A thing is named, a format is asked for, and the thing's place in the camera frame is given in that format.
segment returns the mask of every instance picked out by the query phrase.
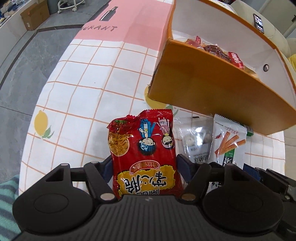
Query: cardboard box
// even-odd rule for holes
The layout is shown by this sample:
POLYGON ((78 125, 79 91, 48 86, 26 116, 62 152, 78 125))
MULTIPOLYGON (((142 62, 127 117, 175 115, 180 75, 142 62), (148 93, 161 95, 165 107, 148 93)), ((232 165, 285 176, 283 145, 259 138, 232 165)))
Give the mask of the cardboard box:
POLYGON ((149 98, 204 115, 217 113, 264 135, 296 124, 294 81, 280 51, 262 33, 208 0, 176 0, 169 17, 149 98), (183 41, 198 35, 237 53, 260 80, 176 40, 180 33, 185 33, 183 41), (263 71, 265 64, 269 65, 267 72, 263 71))
POLYGON ((49 18, 47 1, 34 3, 21 14, 27 30, 35 30, 40 24, 49 18))

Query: blue cartoon outfit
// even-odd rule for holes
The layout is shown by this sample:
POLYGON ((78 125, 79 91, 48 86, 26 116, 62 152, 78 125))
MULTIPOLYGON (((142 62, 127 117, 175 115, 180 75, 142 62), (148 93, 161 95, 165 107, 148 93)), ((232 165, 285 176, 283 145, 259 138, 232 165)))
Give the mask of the blue cartoon outfit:
POLYGON ((141 132, 142 138, 151 138, 152 131, 155 127, 155 123, 152 124, 148 119, 141 119, 139 131, 141 132))

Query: teal striped cloth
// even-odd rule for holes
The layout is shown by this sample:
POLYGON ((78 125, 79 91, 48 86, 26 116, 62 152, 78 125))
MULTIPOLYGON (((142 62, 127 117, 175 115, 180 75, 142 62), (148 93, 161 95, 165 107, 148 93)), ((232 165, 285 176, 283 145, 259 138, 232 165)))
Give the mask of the teal striped cloth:
POLYGON ((11 241, 20 233, 12 215, 12 205, 18 194, 19 175, 0 184, 0 241, 11 241))

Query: cartoon boy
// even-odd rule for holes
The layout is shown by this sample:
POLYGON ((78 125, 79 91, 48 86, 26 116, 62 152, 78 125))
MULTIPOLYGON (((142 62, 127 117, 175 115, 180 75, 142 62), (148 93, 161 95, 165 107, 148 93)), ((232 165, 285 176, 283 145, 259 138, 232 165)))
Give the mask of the cartoon boy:
POLYGON ((161 141, 164 148, 172 148, 174 145, 173 138, 171 137, 170 132, 170 121, 168 119, 158 118, 158 125, 160 126, 163 132, 163 139, 161 141))
POLYGON ((146 156, 152 155, 155 152, 155 142, 151 138, 155 123, 151 125, 148 119, 141 119, 139 132, 141 132, 142 140, 139 141, 140 152, 146 156))

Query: phone screen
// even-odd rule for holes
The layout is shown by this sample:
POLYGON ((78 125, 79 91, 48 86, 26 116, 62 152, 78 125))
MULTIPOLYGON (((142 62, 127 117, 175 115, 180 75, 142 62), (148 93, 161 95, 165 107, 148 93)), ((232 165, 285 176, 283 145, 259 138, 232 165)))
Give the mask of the phone screen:
POLYGON ((254 16, 254 26, 255 26, 255 28, 257 28, 259 31, 264 33, 262 19, 259 16, 257 16, 256 14, 254 14, 254 13, 253 13, 253 16, 254 16))

